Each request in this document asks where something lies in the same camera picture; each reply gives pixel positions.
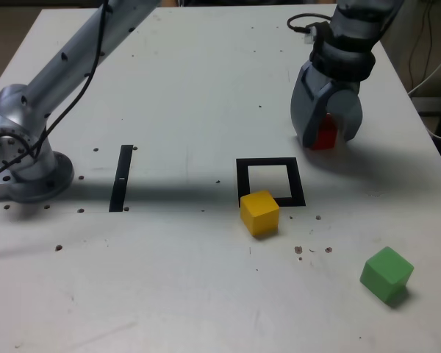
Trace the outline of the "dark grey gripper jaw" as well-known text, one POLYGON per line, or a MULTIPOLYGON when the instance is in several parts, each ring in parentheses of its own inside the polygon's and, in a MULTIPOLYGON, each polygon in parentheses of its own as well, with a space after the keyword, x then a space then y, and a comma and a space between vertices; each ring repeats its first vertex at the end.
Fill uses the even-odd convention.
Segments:
POLYGON ((298 74, 290 103, 293 127, 303 148, 311 148, 333 93, 331 79, 307 61, 298 74))

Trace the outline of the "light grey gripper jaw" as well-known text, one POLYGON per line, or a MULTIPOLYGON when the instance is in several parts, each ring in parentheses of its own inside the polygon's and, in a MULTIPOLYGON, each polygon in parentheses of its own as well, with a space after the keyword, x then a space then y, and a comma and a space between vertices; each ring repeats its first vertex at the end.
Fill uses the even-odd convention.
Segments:
POLYGON ((341 131, 343 140, 354 139, 362 123, 362 105, 358 95, 352 90, 339 90, 330 96, 326 109, 341 131))

